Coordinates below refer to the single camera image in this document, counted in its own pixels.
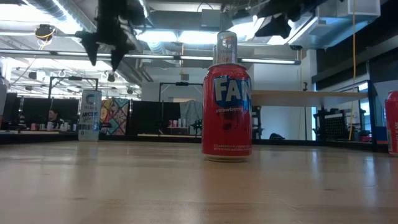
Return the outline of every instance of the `colorful artwork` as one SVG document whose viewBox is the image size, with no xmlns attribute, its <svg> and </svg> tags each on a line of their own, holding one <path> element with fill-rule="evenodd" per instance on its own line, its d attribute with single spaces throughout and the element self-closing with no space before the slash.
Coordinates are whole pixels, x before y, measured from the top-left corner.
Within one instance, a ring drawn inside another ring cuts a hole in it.
<svg viewBox="0 0 398 224">
<path fill-rule="evenodd" d="M 125 135 L 127 126 L 127 113 L 129 109 L 129 100 L 121 98 L 112 98 L 102 101 L 101 123 L 103 126 L 101 132 L 107 135 Z"/>
</svg>

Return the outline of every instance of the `table surface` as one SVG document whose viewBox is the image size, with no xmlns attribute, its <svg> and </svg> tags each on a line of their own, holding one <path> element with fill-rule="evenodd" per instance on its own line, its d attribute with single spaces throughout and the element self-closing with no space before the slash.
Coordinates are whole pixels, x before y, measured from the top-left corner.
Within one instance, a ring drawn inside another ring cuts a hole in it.
<svg viewBox="0 0 398 224">
<path fill-rule="evenodd" d="M 398 159 L 327 147 L 254 146 L 248 162 L 200 144 L 0 146 L 9 223 L 398 223 Z"/>
<path fill-rule="evenodd" d="M 324 106 L 329 108 L 342 103 L 362 100 L 367 97 L 367 93 L 254 90 L 252 93 L 252 105 L 306 107 Z"/>
</svg>

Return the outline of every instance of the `red can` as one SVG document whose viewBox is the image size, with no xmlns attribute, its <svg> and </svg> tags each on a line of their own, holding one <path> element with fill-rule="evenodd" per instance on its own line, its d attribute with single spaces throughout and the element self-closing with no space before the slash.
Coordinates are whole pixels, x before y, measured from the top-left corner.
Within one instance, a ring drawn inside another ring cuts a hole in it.
<svg viewBox="0 0 398 224">
<path fill-rule="evenodd" d="M 251 81 L 246 68 L 214 65 L 203 82 L 202 153 L 210 160 L 251 155 Z"/>
<path fill-rule="evenodd" d="M 398 91 L 392 91 L 386 100 L 388 150 L 398 155 Z"/>
</svg>

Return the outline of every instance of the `person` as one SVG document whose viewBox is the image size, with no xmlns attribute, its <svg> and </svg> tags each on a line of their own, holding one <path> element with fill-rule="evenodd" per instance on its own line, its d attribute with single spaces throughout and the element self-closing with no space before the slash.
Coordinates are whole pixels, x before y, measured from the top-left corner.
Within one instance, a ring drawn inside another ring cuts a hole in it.
<svg viewBox="0 0 398 224">
<path fill-rule="evenodd" d="M 49 110 L 49 122 L 52 122 L 53 129 L 59 129 L 61 124 L 63 124 L 63 119 L 61 119 L 61 114 L 59 110 L 52 108 Z"/>
</svg>

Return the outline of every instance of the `fanta logo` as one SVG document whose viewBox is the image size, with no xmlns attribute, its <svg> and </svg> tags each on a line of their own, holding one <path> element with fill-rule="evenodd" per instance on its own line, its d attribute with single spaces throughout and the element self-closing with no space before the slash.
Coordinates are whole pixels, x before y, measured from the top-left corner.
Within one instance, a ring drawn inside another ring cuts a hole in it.
<svg viewBox="0 0 398 224">
<path fill-rule="evenodd" d="M 88 105 L 93 105 L 94 104 L 94 101 L 93 100 L 90 100 L 90 99 L 92 99 L 92 98 L 94 98 L 95 96 L 94 96 L 94 94 L 89 94 L 89 95 L 87 95 L 86 96 L 86 103 L 88 104 Z"/>
<path fill-rule="evenodd" d="M 215 78 L 213 83 L 218 106 L 243 106 L 244 110 L 251 107 L 250 79 L 238 80 L 223 76 Z"/>
</svg>

